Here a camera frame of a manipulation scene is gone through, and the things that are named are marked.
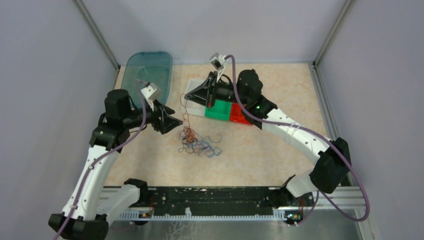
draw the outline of gray wall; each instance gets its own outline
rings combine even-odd
[[[381,239],[423,239],[424,1],[357,1],[322,65]]]
[[[85,0],[121,65],[138,52],[175,63],[312,61],[345,0]]]
[[[0,239],[51,239],[115,71],[72,1],[0,3]]]

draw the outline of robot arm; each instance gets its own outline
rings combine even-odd
[[[183,123],[170,116],[175,113],[174,110],[156,100],[161,92],[153,83],[141,92],[148,104],[145,125],[151,124],[155,131],[166,134]],[[147,201],[147,183],[129,179],[114,196],[99,204],[106,178],[122,149],[94,162],[127,141],[130,129],[139,127],[143,119],[142,111],[134,105],[124,89],[110,91],[104,105],[105,113],[100,116],[98,126],[92,132],[88,156],[75,190],[62,212],[52,214],[48,221],[49,226],[58,232],[68,218],[60,234],[64,239],[105,239],[109,226],[119,214],[134,203]]]
[[[235,102],[233,84],[223,81],[219,77],[219,72],[222,72],[225,68],[225,56],[215,54],[210,62],[218,71],[210,72],[207,79],[200,86],[187,93],[184,98],[207,108],[212,108],[216,100]],[[270,201],[275,203],[274,206],[279,207],[279,205],[292,202],[294,199],[316,190],[328,194],[332,193],[349,172],[349,169],[334,150],[321,138],[299,127],[294,127],[300,126],[300,124],[262,95],[263,84],[254,69],[241,71],[237,78],[236,87],[241,103],[254,117],[286,124],[262,123],[242,112],[245,119],[263,131],[279,136],[299,150],[315,166],[313,170],[289,178],[279,190],[279,193],[270,196],[272,198]],[[339,137],[336,141],[330,140],[330,142],[350,162],[349,147],[346,141]]]

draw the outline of table surface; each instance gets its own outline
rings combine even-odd
[[[238,64],[237,75],[255,69],[262,94],[292,119],[326,136],[323,117],[308,64]],[[182,118],[179,97],[189,79],[206,79],[210,64],[174,65],[167,106]],[[120,88],[121,67],[115,88]],[[232,75],[228,66],[225,74]],[[179,152],[179,126],[165,135],[148,126],[124,147],[107,177],[106,186],[121,186],[128,178],[149,186],[279,186],[313,165],[299,151],[269,132],[251,125],[190,116],[191,127],[202,136],[222,135],[216,146],[222,154],[208,158]]]

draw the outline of purple cable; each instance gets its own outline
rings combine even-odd
[[[123,148],[125,145],[127,145],[129,142],[131,142],[134,138],[136,138],[137,135],[143,130],[143,127],[146,124],[146,116],[147,116],[147,114],[146,114],[146,103],[144,101],[144,98],[143,98],[143,95],[142,95],[142,91],[140,90],[140,87],[139,87],[139,84],[140,83],[141,84],[144,84],[143,81],[137,80],[136,87],[137,87],[138,95],[140,96],[140,99],[141,99],[141,107],[142,107],[142,110],[143,110],[143,119],[142,119],[140,128],[138,129],[138,131],[133,136],[131,136],[130,138],[128,138],[124,143],[122,143],[121,145],[113,148],[112,150],[104,153],[103,155],[101,155],[97,159],[95,159],[93,161],[93,163],[90,164],[91,167],[94,167],[96,165],[96,163],[98,163],[104,157],[106,157],[106,156],[108,156],[108,155],[110,155],[110,154],[118,151],[119,149]],[[84,183],[86,182],[87,177],[89,176],[90,171],[91,171],[91,169],[90,168],[87,168],[87,170],[85,171],[84,176],[82,177],[81,183],[79,184],[79,187],[78,187],[78,191],[76,192],[75,198],[74,198],[73,203],[72,203],[72,205],[74,205],[74,206],[76,206],[77,203],[78,203],[78,200],[80,198],[80,195],[81,195],[81,193],[83,191]],[[61,233],[64,231],[66,225],[68,224],[69,219],[71,218],[72,214],[74,213],[74,210],[75,210],[74,207],[72,207],[70,209],[69,214],[67,215],[65,221],[62,223],[62,225],[60,226],[59,230],[57,231],[56,235],[54,235],[54,237],[53,237],[52,240],[57,240],[59,238],[59,236],[61,235]]]
[[[363,217],[361,218],[354,218],[349,216],[349,214],[347,214],[346,212],[344,212],[343,210],[341,210],[331,199],[329,196],[327,196],[324,192],[321,192],[322,195],[324,195],[324,197],[331,203],[331,205],[333,205],[335,207],[335,209],[337,209],[337,211],[339,211],[343,216],[345,216],[346,218],[352,220],[352,221],[356,221],[356,222],[362,222],[365,221],[368,216],[370,215],[370,200],[368,199],[368,195],[367,192],[365,191],[364,185],[362,185],[361,181],[359,181],[357,174],[355,173],[354,169],[352,168],[352,166],[350,165],[350,163],[348,162],[348,160],[346,159],[345,156],[343,156],[343,154],[337,149],[336,146],[334,146],[334,144],[332,144],[329,140],[327,140],[327,138],[325,138],[323,135],[319,134],[318,132],[306,128],[304,126],[299,126],[299,125],[291,125],[290,123],[285,123],[285,122],[278,122],[278,121],[268,121],[268,120],[264,120],[264,119],[260,119],[257,118],[255,116],[253,116],[250,112],[248,112],[246,110],[246,108],[243,106],[242,101],[240,100],[240,96],[239,93],[237,91],[237,81],[236,81],[236,59],[234,58],[233,55],[227,55],[225,57],[225,60],[230,59],[231,58],[231,62],[232,62],[232,84],[233,84],[233,88],[234,88],[234,95],[235,95],[235,99],[237,100],[238,105],[240,105],[241,110],[247,115],[249,116],[251,119],[258,121],[258,122],[262,122],[265,124],[273,124],[273,125],[282,125],[282,126],[288,126],[288,127],[293,127],[293,128],[299,128],[303,131],[306,131],[308,133],[311,133],[317,137],[319,137],[320,139],[322,139],[326,144],[328,144],[333,150],[334,152],[341,158],[341,160],[344,162],[344,164],[346,165],[346,167],[349,169],[349,171],[352,173],[353,177],[355,178],[358,187],[360,189],[360,191],[363,194],[363,199],[365,200],[365,214],[363,215]],[[309,211],[308,215],[306,217],[309,216],[309,214],[312,212],[314,208],[311,208],[311,210]]]

